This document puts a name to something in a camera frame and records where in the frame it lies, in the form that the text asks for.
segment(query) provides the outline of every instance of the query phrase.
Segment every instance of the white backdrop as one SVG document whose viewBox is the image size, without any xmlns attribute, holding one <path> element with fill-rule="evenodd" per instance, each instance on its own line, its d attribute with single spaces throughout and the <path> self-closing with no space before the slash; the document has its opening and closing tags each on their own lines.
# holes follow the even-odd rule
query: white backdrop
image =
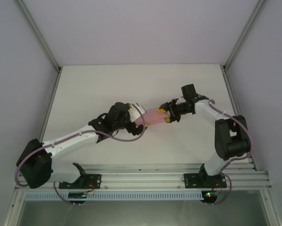
<svg viewBox="0 0 282 226">
<path fill-rule="evenodd" d="M 65 66 L 44 140 L 81 128 L 117 101 L 158 108 L 181 96 L 181 86 L 191 83 L 198 93 L 213 98 L 221 109 L 232 113 L 219 65 Z M 132 138 L 126 131 L 117 136 Z M 214 152 L 214 127 L 189 114 L 179 123 L 149 127 L 135 142 L 108 139 L 64 159 L 81 164 L 204 163 Z"/>
<path fill-rule="evenodd" d="M 282 210 L 282 0 L 266 4 L 229 72 Z"/>
<path fill-rule="evenodd" d="M 64 65 L 224 64 L 257 0 L 24 0 Z"/>
<path fill-rule="evenodd" d="M 15 188 L 15 164 L 39 135 L 56 76 L 13 1 L 0 0 L 0 226 Z"/>
</svg>

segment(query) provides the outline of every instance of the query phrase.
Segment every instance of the black bracket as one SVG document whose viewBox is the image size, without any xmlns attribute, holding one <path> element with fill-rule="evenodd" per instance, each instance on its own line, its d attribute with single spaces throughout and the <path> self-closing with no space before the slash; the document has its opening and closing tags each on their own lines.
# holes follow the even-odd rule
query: black bracket
<svg viewBox="0 0 282 226">
<path fill-rule="evenodd" d="M 60 182 L 59 189 L 100 189 L 101 185 L 101 174 L 87 174 L 85 182 L 81 185 L 80 181 L 77 180 L 74 183 Z"/>
<path fill-rule="evenodd" d="M 170 113 L 169 123 L 174 121 L 179 122 L 181 115 L 188 113 L 195 114 L 195 103 L 200 100 L 208 99 L 206 96 L 197 94 L 193 84 L 183 86 L 181 90 L 185 102 L 177 104 L 178 99 L 173 99 L 159 107 L 159 109 L 164 109 L 166 112 Z"/>
<path fill-rule="evenodd" d="M 247 128 L 246 119 L 242 115 L 234 116 Z M 232 157 L 241 157 L 249 152 L 250 139 L 246 132 L 232 119 L 219 119 L 215 122 L 215 149 L 217 155 L 223 160 Z"/>
<path fill-rule="evenodd" d="M 199 173 L 184 174 L 185 188 L 226 188 L 225 177 L 219 175 L 209 176 L 204 168 L 200 167 Z"/>
<path fill-rule="evenodd" d="M 223 181 L 225 177 L 220 175 L 212 176 L 209 180 L 210 182 L 202 182 L 199 173 L 185 173 L 184 183 L 185 188 L 222 188 L 227 187 L 226 180 Z"/>
</svg>

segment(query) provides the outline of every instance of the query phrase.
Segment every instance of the pink foam block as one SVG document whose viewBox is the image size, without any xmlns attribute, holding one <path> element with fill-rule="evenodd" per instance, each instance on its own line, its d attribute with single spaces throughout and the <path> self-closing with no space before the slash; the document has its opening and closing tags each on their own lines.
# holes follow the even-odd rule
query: pink foam block
<svg viewBox="0 0 282 226">
<path fill-rule="evenodd" d="M 164 118 L 168 118 L 169 114 L 167 114 L 167 113 L 158 113 L 158 109 L 154 109 L 154 110 L 147 111 L 143 116 L 144 116 L 144 119 L 145 119 L 145 123 L 147 123 L 150 126 L 150 125 L 154 125 L 154 124 L 165 122 Z M 137 125 L 141 125 L 142 124 L 142 119 L 138 118 L 136 120 L 136 124 Z"/>
</svg>

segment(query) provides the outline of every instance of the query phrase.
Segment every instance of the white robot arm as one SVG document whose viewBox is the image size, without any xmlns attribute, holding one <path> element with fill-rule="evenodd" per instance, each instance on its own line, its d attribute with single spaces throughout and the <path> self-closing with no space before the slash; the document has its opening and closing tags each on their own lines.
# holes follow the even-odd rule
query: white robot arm
<svg viewBox="0 0 282 226">
<path fill-rule="evenodd" d="M 30 188 L 38 188 L 46 182 L 54 181 L 74 183 L 80 180 L 84 183 L 86 174 L 78 163 L 66 164 L 59 159 L 108 137 L 120 141 L 137 140 L 145 131 L 143 126 L 145 122 L 137 126 L 135 121 L 139 117 L 144 120 L 143 114 L 145 110 L 141 105 L 117 102 L 108 113 L 100 115 L 71 134 L 44 143 L 39 142 L 38 139 L 31 140 L 17 161 L 15 174 L 17 185 L 26 186 L 19 183 L 17 179 L 19 172 Z M 126 129 L 134 136 L 140 136 L 131 140 L 113 137 L 121 129 Z"/>
<path fill-rule="evenodd" d="M 222 181 L 220 173 L 230 164 L 230 160 L 250 152 L 246 120 L 241 115 L 231 117 L 213 107 L 214 101 L 197 94 L 193 84 L 183 86 L 182 94 L 182 98 L 162 104 L 159 111 L 169 113 L 168 123 L 179 122 L 181 115 L 192 113 L 200 115 L 215 127 L 216 153 L 199 171 L 203 187 L 212 187 L 215 182 Z"/>
</svg>

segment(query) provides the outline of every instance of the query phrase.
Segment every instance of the purple cable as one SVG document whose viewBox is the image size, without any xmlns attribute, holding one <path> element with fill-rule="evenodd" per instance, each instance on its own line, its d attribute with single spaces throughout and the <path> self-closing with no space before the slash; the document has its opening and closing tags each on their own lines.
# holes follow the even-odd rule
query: purple cable
<svg viewBox="0 0 282 226">
<path fill-rule="evenodd" d="M 229 185 L 229 191 L 228 191 L 228 194 L 227 194 L 221 201 L 215 202 L 215 203 L 211 203 L 212 206 L 222 204 L 224 201 L 226 201 L 226 200 L 229 198 L 229 196 L 230 196 L 230 194 L 231 194 L 231 190 L 232 190 L 232 181 L 231 181 L 230 177 L 229 177 L 228 175 L 224 174 L 224 173 L 221 173 L 221 176 L 228 178 L 229 184 L 230 184 L 230 185 Z"/>
<path fill-rule="evenodd" d="M 240 158 L 233 158 L 233 159 L 229 160 L 229 161 L 220 169 L 220 175 L 223 176 L 223 177 L 228 178 L 228 180 L 229 180 L 229 191 L 228 191 L 228 194 L 227 194 L 221 201 L 216 202 L 216 203 L 212 203 L 211 205 L 213 205 L 213 206 L 214 206 L 214 205 L 222 204 L 224 201 L 226 201 L 226 200 L 229 198 L 229 196 L 230 196 L 230 194 L 231 194 L 231 190 L 232 190 L 232 181 L 231 181 L 231 179 L 230 179 L 230 177 L 229 177 L 228 175 L 226 175 L 226 174 L 223 173 L 223 170 L 224 170 L 227 166 L 229 166 L 233 161 L 247 159 L 247 158 L 249 158 L 249 157 L 252 155 L 252 153 L 253 153 L 253 150 L 252 150 L 252 147 L 253 147 L 253 140 L 252 140 L 252 137 L 251 137 L 249 131 L 247 130 L 247 128 L 246 128 L 240 121 L 238 121 L 237 119 L 235 119 L 235 118 L 232 117 L 231 115 L 228 115 L 228 114 L 226 114 L 225 112 L 222 112 L 222 111 L 220 111 L 219 109 L 217 109 L 216 107 L 214 107 L 214 106 L 212 105 L 212 104 L 214 104 L 214 103 L 215 103 L 214 100 L 210 100 L 210 101 L 209 101 L 209 106 L 210 106 L 213 110 L 215 110 L 216 112 L 218 112 L 218 113 L 220 113 L 220 114 L 222 114 L 222 115 L 224 115 L 224 116 L 226 116 L 226 117 L 232 119 L 235 123 L 237 123 L 237 124 L 245 131 L 245 133 L 247 134 L 247 136 L 248 136 L 248 138 L 249 138 L 249 140 L 250 140 L 250 150 L 249 150 L 249 152 L 248 152 L 248 154 L 247 154 L 246 156 L 240 157 Z"/>
<path fill-rule="evenodd" d="M 137 110 L 137 112 L 140 114 L 140 117 L 142 118 L 143 130 L 142 130 L 141 134 L 140 134 L 138 137 L 133 138 L 133 139 L 129 139 L 129 140 L 126 140 L 126 139 L 119 139 L 119 138 L 113 137 L 113 136 L 111 136 L 111 135 L 109 135 L 109 134 L 107 134 L 107 133 L 104 133 L 104 132 L 101 132 L 101 131 L 98 131 L 98 130 L 87 130 L 87 131 L 83 131 L 81 134 L 85 134 L 85 133 L 97 133 L 97 134 L 98 134 L 98 133 L 99 133 L 99 134 L 105 135 L 105 136 L 107 136 L 107 137 L 109 137 L 109 138 L 111 138 L 111 139 L 113 139 L 113 140 L 122 141 L 122 142 L 132 142 L 132 141 L 135 141 L 135 140 L 140 139 L 140 138 L 143 136 L 144 131 L 145 131 L 145 119 L 144 119 L 144 117 L 143 117 L 141 111 L 140 111 L 134 104 L 132 104 L 132 106 Z M 54 143 L 54 145 L 59 145 L 59 144 L 61 144 L 61 143 L 64 143 L 64 142 L 66 142 L 66 141 L 68 141 L 68 140 L 70 140 L 70 139 L 72 139 L 72 138 L 74 138 L 74 137 L 80 136 L 81 134 L 76 133 L 76 134 L 74 134 L 74 135 L 72 135 L 72 136 L 70 136 L 70 137 L 67 137 L 67 138 L 65 138 L 65 139 L 62 139 L 62 140 L 60 140 L 60 141 Z M 27 186 L 28 186 L 28 185 L 23 185 L 23 184 L 21 184 L 21 183 L 19 182 L 19 180 L 18 180 L 18 176 L 19 176 L 20 169 L 22 168 L 22 166 L 24 165 L 24 163 L 25 163 L 31 156 L 33 156 L 34 154 L 38 153 L 39 151 L 41 151 L 41 150 L 43 150 L 43 149 L 45 149 L 45 148 L 52 147 L 52 146 L 53 146 L 53 144 L 40 147 L 40 148 L 36 149 L 35 151 L 32 151 L 30 154 L 28 154 L 28 155 L 20 162 L 20 164 L 18 165 L 18 167 L 17 167 L 17 169 L 16 169 L 16 171 L 15 171 L 15 174 L 14 174 L 15 183 L 16 183 L 19 187 L 27 187 Z"/>
<path fill-rule="evenodd" d="M 64 201 L 64 202 L 67 203 L 67 204 L 70 204 L 71 206 L 76 206 L 76 205 L 79 206 L 79 204 L 71 203 L 69 200 L 66 200 L 64 197 L 61 196 L 61 194 L 57 191 L 57 188 L 56 188 L 56 185 L 55 185 L 55 181 L 53 182 L 53 188 L 54 188 L 56 194 L 58 195 L 58 197 L 59 197 L 62 201 Z"/>
<path fill-rule="evenodd" d="M 214 107 L 211 103 L 214 104 L 214 100 L 210 100 L 209 106 L 210 106 L 213 110 L 215 110 L 216 112 L 218 112 L 218 113 L 220 113 L 220 114 L 222 114 L 222 115 L 224 115 L 224 116 L 226 116 L 226 117 L 232 119 L 235 123 L 237 123 L 237 124 L 245 131 L 245 133 L 247 134 L 247 136 L 248 136 L 248 138 L 249 138 L 249 140 L 250 140 L 250 150 L 249 150 L 248 154 L 247 154 L 246 156 L 244 156 L 244 157 L 233 158 L 233 159 L 229 160 L 229 161 L 221 168 L 220 171 L 222 172 L 222 171 L 223 171 L 227 166 L 229 166 L 233 161 L 247 159 L 247 158 L 249 158 L 249 157 L 253 154 L 253 139 L 252 139 L 252 136 L 250 135 L 249 131 L 247 130 L 247 128 L 246 128 L 240 121 L 238 121 L 236 118 L 232 117 L 231 115 L 228 115 L 228 114 L 226 114 L 225 112 L 220 111 L 219 109 L 217 109 L 216 107 Z"/>
</svg>

